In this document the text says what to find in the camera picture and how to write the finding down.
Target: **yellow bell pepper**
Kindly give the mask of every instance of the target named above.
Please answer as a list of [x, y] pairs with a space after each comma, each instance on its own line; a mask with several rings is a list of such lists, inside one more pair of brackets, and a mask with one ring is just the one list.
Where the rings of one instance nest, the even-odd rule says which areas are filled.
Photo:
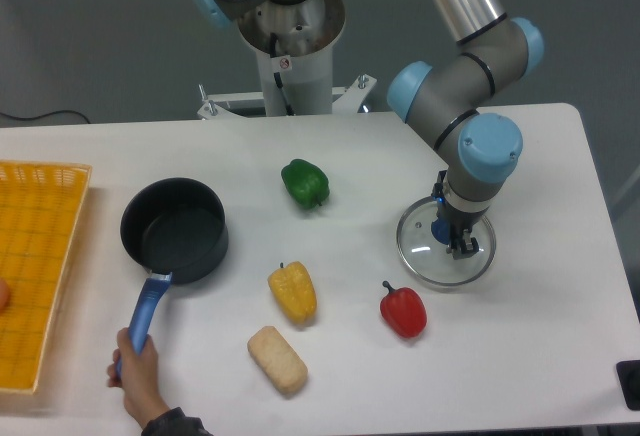
[[280, 263], [269, 276], [269, 288], [280, 309], [296, 324], [304, 323], [316, 313], [316, 291], [304, 265], [293, 262], [286, 267]]

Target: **yellow plastic basket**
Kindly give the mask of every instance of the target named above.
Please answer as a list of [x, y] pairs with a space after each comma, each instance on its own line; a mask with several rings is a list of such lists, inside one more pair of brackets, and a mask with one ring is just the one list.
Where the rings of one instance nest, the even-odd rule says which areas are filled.
[[33, 393], [91, 166], [0, 161], [0, 391]]

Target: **red bell pepper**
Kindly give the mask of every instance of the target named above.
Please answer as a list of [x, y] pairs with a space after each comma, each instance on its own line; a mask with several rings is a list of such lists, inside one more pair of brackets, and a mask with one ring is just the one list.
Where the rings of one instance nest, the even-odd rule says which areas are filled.
[[399, 336], [415, 338], [427, 325], [422, 299], [411, 288], [393, 289], [388, 281], [382, 285], [389, 290], [380, 301], [382, 317]]

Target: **bread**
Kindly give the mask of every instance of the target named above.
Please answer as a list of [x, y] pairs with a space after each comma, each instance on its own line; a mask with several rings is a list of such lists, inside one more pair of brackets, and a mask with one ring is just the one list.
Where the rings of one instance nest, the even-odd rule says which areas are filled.
[[247, 348], [260, 369], [282, 394], [293, 394], [304, 386], [307, 366], [273, 326], [265, 326], [254, 334]]

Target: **grey floor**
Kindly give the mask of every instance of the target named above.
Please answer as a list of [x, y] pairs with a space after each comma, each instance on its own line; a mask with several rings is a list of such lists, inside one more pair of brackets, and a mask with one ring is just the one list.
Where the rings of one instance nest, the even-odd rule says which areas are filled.
[[[501, 1], [511, 16], [537, 24], [547, 51], [533, 74], [491, 104], [578, 108], [640, 301], [640, 184], [620, 198], [640, 165], [640, 0]], [[442, 65], [456, 54], [432, 0], [344, 3], [334, 84], [349, 85], [361, 72], [378, 78], [374, 110], [389, 109], [386, 89], [404, 66]], [[237, 31], [213, 29], [190, 0], [0, 0], [0, 112], [29, 117], [73, 109], [93, 123], [193, 119], [198, 83], [209, 93], [259, 91], [255, 61]], [[78, 122], [73, 115], [35, 123], [0, 118], [0, 127]]]

